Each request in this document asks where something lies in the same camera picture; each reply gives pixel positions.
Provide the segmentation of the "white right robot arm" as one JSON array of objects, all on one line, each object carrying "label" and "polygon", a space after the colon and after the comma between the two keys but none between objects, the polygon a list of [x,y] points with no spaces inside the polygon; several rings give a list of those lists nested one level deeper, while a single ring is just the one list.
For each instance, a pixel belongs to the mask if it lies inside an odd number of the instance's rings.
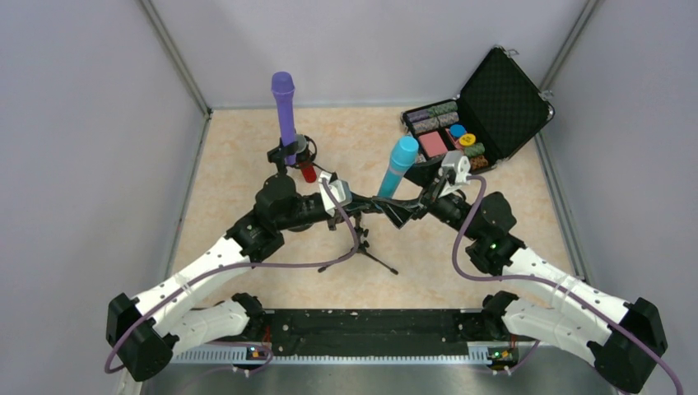
[{"label": "white right robot arm", "polygon": [[391,164],[372,203],[396,226],[434,216],[455,229],[452,255],[468,255],[476,281],[509,281],[546,301],[538,306],[504,291],[488,296],[482,310],[496,330],[555,346],[618,390],[640,393],[664,367],[668,348],[657,306],[609,295],[549,263],[512,234],[516,220],[502,193],[462,198],[472,179],[466,160]]}]

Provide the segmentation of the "cyan toy microphone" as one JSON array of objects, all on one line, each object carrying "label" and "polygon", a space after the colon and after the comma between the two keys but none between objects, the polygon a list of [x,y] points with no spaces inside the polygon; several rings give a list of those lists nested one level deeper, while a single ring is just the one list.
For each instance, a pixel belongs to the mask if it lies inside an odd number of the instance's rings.
[{"label": "cyan toy microphone", "polygon": [[389,165],[379,186],[377,196],[392,198],[403,176],[414,165],[419,150],[416,138],[405,136],[398,139],[390,152]]}]

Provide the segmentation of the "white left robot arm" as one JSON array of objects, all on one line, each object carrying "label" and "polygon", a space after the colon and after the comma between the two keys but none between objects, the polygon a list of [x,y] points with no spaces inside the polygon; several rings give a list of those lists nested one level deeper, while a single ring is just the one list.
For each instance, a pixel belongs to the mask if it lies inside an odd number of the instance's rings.
[{"label": "white left robot arm", "polygon": [[338,258],[316,263],[271,263],[285,240],[283,231],[302,231],[316,223],[350,223],[381,210],[372,197],[354,194],[334,173],[323,173],[316,193],[298,193],[292,177],[277,173],[255,195],[251,211],[188,266],[134,297],[120,294],[108,306],[106,340],[111,350],[104,371],[125,369],[136,382],[159,374],[174,356],[220,337],[239,335],[257,314],[254,297],[241,294],[214,307],[197,304],[228,281],[255,268],[310,269],[343,263],[358,252],[354,245]]}]

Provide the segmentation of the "purple toy microphone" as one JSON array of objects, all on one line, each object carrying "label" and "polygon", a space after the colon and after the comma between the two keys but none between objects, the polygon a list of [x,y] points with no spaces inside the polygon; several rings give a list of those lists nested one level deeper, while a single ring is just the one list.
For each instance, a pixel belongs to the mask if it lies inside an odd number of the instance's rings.
[{"label": "purple toy microphone", "polygon": [[295,84],[289,72],[275,72],[272,75],[271,92],[277,106],[280,138],[284,147],[296,142],[293,98]]}]

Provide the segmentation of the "black round base stand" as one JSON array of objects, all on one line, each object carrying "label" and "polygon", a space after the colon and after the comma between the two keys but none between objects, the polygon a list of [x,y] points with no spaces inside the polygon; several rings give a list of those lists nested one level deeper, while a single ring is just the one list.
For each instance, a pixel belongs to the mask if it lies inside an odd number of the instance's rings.
[{"label": "black round base stand", "polygon": [[[284,147],[279,140],[278,147],[267,153],[268,161],[277,167],[277,175],[287,176],[289,169],[299,170],[304,181],[312,184],[318,180],[314,163],[317,156],[317,145],[311,137],[304,134],[297,134],[295,137],[296,142],[287,147]],[[291,200],[291,211],[282,215],[286,219],[286,223],[280,226],[280,229],[299,233],[312,227],[314,222],[311,220],[310,214],[318,206],[314,198],[314,194],[297,193]]]}]

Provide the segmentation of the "black tripod mic stand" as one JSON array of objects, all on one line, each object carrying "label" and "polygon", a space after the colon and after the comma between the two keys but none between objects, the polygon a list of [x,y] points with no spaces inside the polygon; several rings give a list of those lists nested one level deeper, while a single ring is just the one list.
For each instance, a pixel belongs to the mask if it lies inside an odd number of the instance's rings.
[{"label": "black tripod mic stand", "polygon": [[[354,221],[354,222],[353,222],[353,230],[355,231],[355,233],[356,233],[356,235],[357,235],[357,237],[358,237],[358,241],[359,241],[359,244],[358,244],[356,253],[358,253],[358,254],[360,254],[360,255],[363,255],[363,256],[365,256],[365,257],[367,257],[367,258],[373,260],[374,262],[377,262],[377,263],[380,264],[381,266],[383,266],[383,267],[385,267],[386,269],[388,269],[392,274],[394,274],[395,276],[397,276],[397,275],[399,274],[399,271],[398,271],[396,268],[389,266],[389,265],[388,265],[387,263],[385,263],[383,260],[378,259],[376,256],[374,256],[372,253],[370,253],[370,252],[368,251],[368,249],[369,249],[369,247],[370,247],[370,243],[369,243],[369,241],[368,241],[368,235],[369,235],[370,231],[369,231],[368,228],[364,227],[364,226],[361,224],[361,222],[362,222],[362,216],[363,216],[364,213],[366,213],[366,212],[365,212],[365,211],[356,211],[356,210],[351,211],[351,212],[349,213],[349,217]],[[374,214],[374,213],[379,213],[379,212],[376,211],[376,210],[373,210],[373,209],[369,209],[369,211],[368,211],[367,213],[368,213],[368,214]],[[339,223],[342,223],[342,222],[346,222],[346,221],[344,221],[343,219],[340,219],[339,214],[337,214],[333,219],[327,221],[327,223],[328,223],[328,229],[331,230],[331,231],[334,231],[334,230],[336,230],[336,225],[339,224]],[[317,272],[318,272],[318,273],[323,273],[323,272],[325,272],[328,268],[330,268],[331,266],[332,266],[332,265],[322,266],[322,267],[320,267],[320,268],[318,269]]]}]

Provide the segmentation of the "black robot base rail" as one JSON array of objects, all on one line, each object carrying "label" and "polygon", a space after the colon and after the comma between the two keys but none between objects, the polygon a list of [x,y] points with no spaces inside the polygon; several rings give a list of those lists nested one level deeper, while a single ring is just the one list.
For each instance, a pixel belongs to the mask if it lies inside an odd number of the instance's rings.
[{"label": "black robot base rail", "polygon": [[263,343],[277,357],[418,357],[464,356],[472,342],[522,339],[491,332],[478,309],[275,309],[214,342]]}]

